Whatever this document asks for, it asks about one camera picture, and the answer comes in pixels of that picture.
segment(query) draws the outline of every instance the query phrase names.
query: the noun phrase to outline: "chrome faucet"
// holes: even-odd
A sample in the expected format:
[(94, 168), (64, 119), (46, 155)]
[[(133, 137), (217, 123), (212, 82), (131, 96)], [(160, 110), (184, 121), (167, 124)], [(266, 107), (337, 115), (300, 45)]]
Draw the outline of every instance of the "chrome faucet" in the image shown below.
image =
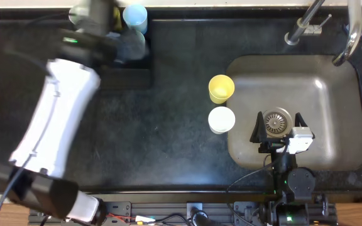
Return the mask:
[[(299, 18), (291, 32), (285, 35), (285, 41), (289, 45), (296, 45), (300, 41), (300, 36), (309, 27), (309, 21), (322, 6), (325, 0), (315, 0), (302, 18)], [(333, 58), (333, 65), (340, 66), (348, 60), (354, 53), (362, 32), (362, 14), (360, 0), (348, 0), (349, 10), (349, 38), (345, 49)]]

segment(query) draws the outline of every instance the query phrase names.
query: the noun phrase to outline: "stainless steel sink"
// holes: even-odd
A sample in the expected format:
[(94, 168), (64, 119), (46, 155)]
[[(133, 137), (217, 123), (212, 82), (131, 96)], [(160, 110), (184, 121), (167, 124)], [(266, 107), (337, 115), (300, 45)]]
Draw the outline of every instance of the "stainless steel sink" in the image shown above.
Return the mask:
[(236, 89), (227, 106), (236, 124), (228, 132), (228, 148), (235, 162), (249, 169), (263, 166), (266, 155), (258, 153), (250, 136), (258, 112), (279, 107), (293, 120), (300, 112), (315, 134), (309, 150), (297, 155), (299, 166), (355, 170), (362, 165), (357, 74), (348, 62), (340, 67), (331, 62), (332, 56), (242, 56), (230, 64), (227, 75)]

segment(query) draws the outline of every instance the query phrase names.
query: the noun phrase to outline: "drain strainer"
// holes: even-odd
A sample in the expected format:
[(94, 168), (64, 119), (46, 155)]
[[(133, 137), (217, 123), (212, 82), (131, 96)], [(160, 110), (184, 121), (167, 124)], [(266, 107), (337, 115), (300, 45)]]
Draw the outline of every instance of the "drain strainer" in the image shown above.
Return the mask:
[(292, 129), (292, 117), (283, 108), (276, 107), (263, 114), (266, 132), (273, 137), (283, 137)]

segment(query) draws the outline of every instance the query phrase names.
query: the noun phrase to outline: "green light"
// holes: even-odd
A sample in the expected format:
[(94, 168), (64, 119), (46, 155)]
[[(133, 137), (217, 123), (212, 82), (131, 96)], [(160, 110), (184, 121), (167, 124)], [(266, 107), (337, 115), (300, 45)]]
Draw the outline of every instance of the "green light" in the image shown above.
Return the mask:
[(63, 41), (70, 42), (70, 43), (78, 43), (78, 40), (76, 40), (74, 38), (67, 38), (67, 37), (64, 37)]

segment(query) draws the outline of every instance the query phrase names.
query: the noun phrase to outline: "wooden surface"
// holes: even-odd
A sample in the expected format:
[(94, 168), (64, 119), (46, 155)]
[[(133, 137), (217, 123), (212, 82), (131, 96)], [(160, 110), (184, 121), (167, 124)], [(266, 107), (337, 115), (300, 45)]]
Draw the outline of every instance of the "wooden surface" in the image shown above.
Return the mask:
[[(362, 226), (362, 203), (337, 204), (340, 226)], [(0, 214), (0, 226), (25, 226), (29, 210), (15, 204), (4, 204)]]

